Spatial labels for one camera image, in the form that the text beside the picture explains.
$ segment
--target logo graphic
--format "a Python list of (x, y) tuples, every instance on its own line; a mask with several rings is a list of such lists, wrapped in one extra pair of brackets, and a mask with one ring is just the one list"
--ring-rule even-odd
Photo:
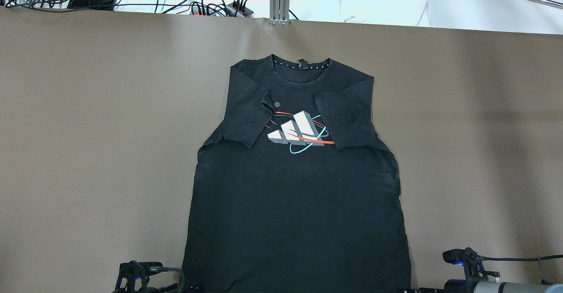
[[(290, 119), (281, 125), (271, 121), (281, 129), (268, 133), (268, 139), (276, 144), (289, 144), (289, 151), (293, 154), (301, 153), (311, 146), (334, 144), (334, 141), (319, 140), (322, 137), (328, 136), (326, 126), (315, 120), (320, 117), (320, 115), (311, 117), (308, 112), (302, 110), (297, 114), (276, 111), (275, 116), (293, 117), (293, 119)], [(301, 145), (305, 147), (299, 151), (293, 151), (293, 145)]]

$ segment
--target white paper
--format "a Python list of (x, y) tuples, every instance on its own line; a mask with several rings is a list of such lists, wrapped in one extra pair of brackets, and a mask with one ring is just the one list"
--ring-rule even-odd
[(426, 0), (340, 0), (340, 20), (416, 26), (427, 4)]

